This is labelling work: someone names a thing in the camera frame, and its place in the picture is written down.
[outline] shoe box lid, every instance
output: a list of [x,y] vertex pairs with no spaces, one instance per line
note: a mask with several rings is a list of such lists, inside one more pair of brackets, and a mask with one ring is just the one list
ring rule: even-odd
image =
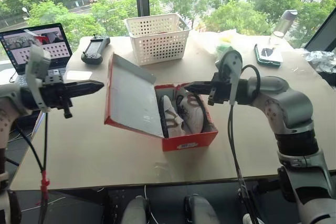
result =
[[114,54],[108,78],[104,123],[163,138],[156,77]]

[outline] white plastic basket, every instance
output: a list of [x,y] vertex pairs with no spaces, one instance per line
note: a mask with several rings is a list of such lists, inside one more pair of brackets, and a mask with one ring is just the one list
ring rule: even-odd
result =
[[178,14],[125,19],[139,65],[181,59],[190,28]]

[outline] remote controller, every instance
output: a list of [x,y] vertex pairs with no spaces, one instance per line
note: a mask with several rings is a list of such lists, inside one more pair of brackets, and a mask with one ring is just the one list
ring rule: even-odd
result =
[[110,37],[96,36],[95,34],[93,34],[93,36],[88,48],[82,53],[81,58],[82,61],[87,64],[98,65],[103,62],[102,53],[107,44],[110,43]]

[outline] shoe box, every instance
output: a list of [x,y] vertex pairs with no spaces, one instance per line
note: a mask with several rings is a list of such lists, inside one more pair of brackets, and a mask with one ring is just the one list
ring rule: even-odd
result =
[[164,137],[159,113],[159,99],[167,95],[172,101],[184,84],[155,86],[155,76],[124,58],[113,55],[109,62],[104,123],[162,140],[163,151],[209,146],[218,130],[205,110],[202,133]]

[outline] laptop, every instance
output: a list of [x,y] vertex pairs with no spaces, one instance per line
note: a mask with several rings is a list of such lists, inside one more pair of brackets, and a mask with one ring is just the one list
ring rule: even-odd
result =
[[48,75],[64,74],[72,55],[60,23],[3,31],[0,33],[0,41],[18,74],[15,83],[21,86],[27,85],[25,68],[31,44],[50,52]]

